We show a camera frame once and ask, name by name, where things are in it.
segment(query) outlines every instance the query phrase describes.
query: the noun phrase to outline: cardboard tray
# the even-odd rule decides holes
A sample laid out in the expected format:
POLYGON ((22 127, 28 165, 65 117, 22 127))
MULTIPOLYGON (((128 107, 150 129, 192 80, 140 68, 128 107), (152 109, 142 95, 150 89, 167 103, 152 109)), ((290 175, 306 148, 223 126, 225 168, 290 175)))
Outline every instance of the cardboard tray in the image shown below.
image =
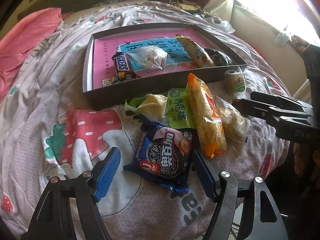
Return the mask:
POLYGON ((244 71, 247 64, 245 61, 229 48, 222 41, 217 39, 211 33, 205 31, 199 26, 181 23, 150 23, 130 25, 115 29, 94 33, 89 40, 85 55, 83 70, 83 93, 89 101, 91 107, 99 111, 113 105, 123 104, 126 99, 144 96, 147 93, 160 94, 168 91, 170 88, 186 87, 189 73, 193 73, 205 83, 223 81, 224 73, 227 70, 237 70, 238 66, 244 71), (218 49, 227 54, 235 63, 233 66, 196 68, 173 73, 159 74, 150 77, 138 78, 121 82, 98 89, 93 89, 93 54, 94 41, 96 39, 108 39, 119 36, 127 36, 134 33, 147 33, 167 30, 183 30, 192 28, 204 40, 211 44, 212 49, 218 49))

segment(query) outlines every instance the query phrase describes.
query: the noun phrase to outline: bed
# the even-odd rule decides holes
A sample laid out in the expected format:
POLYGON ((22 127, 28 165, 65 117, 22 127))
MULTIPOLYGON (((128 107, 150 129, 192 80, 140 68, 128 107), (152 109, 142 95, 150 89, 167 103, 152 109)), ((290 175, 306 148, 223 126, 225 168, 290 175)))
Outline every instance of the bed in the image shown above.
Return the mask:
MULTIPOLYGON (((48 179, 71 179, 91 170, 111 147, 122 153, 120 166, 100 214, 112 239, 194 239, 203 234, 215 204, 204 194, 195 171, 186 195, 123 171, 132 162, 142 135, 141 122, 124 106, 94 111, 82 95, 82 71, 92 33, 156 22, 193 23, 214 34, 248 64, 244 76, 252 91, 290 96, 271 67, 239 38, 171 5, 129 1, 75 13, 41 42, 22 65, 13 90, 0 106, 0 215, 20 236, 48 179)), ((223 82, 208 84, 212 94, 231 102, 223 82)), ((264 120, 250 117, 248 141, 239 150, 231 141, 213 161, 237 178, 266 177, 286 158, 289 142, 278 139, 264 120)), ((70 199, 78 239, 84 239, 76 203, 70 199)))

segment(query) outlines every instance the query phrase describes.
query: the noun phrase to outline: pink blanket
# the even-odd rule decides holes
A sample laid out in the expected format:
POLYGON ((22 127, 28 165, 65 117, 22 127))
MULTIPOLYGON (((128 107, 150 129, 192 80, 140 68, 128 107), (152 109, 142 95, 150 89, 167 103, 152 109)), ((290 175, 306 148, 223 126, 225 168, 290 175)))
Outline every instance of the pink blanket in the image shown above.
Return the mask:
POLYGON ((30 52, 57 29, 61 20, 60 8, 34 12, 18 22, 0 41, 0 103, 30 52))

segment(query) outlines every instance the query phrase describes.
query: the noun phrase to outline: blue snack wrapper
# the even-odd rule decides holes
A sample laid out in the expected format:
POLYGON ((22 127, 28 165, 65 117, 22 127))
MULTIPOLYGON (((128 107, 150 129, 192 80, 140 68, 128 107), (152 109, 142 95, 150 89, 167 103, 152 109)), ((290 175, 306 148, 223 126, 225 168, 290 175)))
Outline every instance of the blue snack wrapper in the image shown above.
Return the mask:
POLYGON ((143 122, 144 132, 137 154, 124 170, 161 187, 188 193, 187 178, 195 130, 176 130, 146 118, 143 122))

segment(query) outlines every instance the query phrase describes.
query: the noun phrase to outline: candy wrapper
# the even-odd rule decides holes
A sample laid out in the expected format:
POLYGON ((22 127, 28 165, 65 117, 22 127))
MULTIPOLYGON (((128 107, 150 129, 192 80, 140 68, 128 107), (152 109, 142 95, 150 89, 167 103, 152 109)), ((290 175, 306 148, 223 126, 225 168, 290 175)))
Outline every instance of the candy wrapper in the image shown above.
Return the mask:
POLYGON ((214 102, 226 137, 242 145, 250 125, 249 119, 243 117, 231 104, 217 96, 214 96, 214 102))
POLYGON ((245 91, 246 85, 244 75, 240 67, 238 70, 228 70, 224 73, 224 80, 228 93, 237 96, 245 91))
POLYGON ((159 122, 174 129, 196 128, 185 88, 170 89, 168 97, 146 94, 144 97, 126 101, 125 107, 137 114, 143 114, 152 122, 159 122))
POLYGON ((144 179, 187 193, 193 133, 176 130, 143 118, 144 133, 133 163, 125 165, 144 179))
POLYGON ((112 56, 112 60, 116 69, 116 80, 114 81, 114 84, 135 78, 140 78, 140 76, 133 71, 128 59, 123 52, 117 52, 112 56))
POLYGON ((223 154, 227 143, 212 95, 207 85, 192 73, 188 76, 187 95, 204 154, 209 158, 223 154))
POLYGON ((204 49, 206 53, 208 53, 210 59, 213 61, 213 65, 215 67, 222 67, 222 66, 232 66, 232 60, 221 51, 216 49, 204 49))
POLYGON ((190 39, 188 36, 176 36, 177 40, 182 44, 185 51, 189 54, 192 61, 198 67, 213 67, 213 61, 210 59, 208 53, 205 52, 198 43, 190 39))
POLYGON ((126 53, 145 69, 163 69, 166 66, 168 53, 156 46, 146 46, 126 53))

